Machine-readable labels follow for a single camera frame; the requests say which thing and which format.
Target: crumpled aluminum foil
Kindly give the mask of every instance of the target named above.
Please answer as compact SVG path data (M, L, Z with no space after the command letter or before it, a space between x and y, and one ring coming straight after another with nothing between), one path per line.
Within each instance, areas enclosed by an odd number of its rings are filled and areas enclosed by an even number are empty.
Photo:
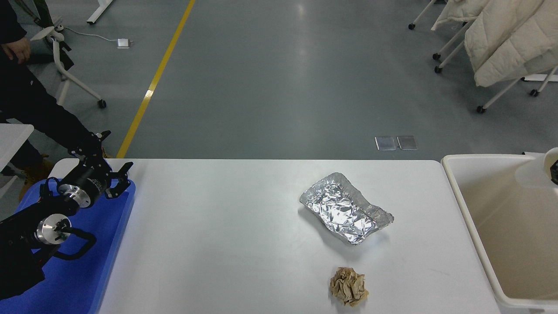
M299 201L321 219L329 231L353 245L393 222L393 215L370 204L338 172L316 182Z

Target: white plastic container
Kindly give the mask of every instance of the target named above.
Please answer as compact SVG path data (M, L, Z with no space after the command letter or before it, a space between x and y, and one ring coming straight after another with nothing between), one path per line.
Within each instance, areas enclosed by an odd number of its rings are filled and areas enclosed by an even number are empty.
M520 176L535 163L525 155L442 160L496 300L558 313L558 185L526 186Z

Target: concrete floor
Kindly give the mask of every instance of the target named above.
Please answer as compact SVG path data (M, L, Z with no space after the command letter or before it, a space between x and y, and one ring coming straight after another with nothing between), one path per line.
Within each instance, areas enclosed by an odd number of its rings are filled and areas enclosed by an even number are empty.
M92 131L112 130L116 155L188 1L115 0L95 25L96 1L49 0L63 25L71 72L107 101L73 85L65 107ZM505 82L476 87L465 51L435 74L432 53L460 27L430 27L427 0L198 0L162 74L127 158L432 159L449 154L520 154L558 146L558 89L520 82L485 114L475 112ZM416 151L378 151L374 137L414 135ZM52 161L66 150L30 140ZM18 184L0 199L17 205Z

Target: blue tray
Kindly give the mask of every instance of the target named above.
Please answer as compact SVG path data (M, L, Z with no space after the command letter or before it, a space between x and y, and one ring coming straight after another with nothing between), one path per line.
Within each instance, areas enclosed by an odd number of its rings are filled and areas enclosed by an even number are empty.
M16 212L37 202L39 185L43 182L29 189ZM49 187L56 195L53 180L50 180ZM20 296L0 301L0 313L96 313L132 211L135 191L132 182L120 197L108 200L101 196L93 207L80 209L71 216L72 227L94 234L97 243L77 260L51 258L43 267L45 280ZM62 243L60 252L73 254L83 243L85 240L70 236Z

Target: white cable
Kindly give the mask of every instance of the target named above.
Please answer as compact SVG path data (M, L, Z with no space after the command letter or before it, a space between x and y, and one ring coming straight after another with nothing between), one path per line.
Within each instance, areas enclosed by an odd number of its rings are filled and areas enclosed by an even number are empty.
M97 36L97 37L101 37L102 39L107 40L107 41L117 41L117 39L108 39L108 38L105 38L105 37L103 37L103 36L99 36L99 35L97 35L97 34L84 34L84 33L80 33L80 32L74 31L73 29L71 29L71 28L69 28L69 27L66 27L66 26L65 26L64 28L67 29L67 30L70 30L70 31L72 31L72 32L74 32L74 33L76 33L76 34L79 34L79 35Z

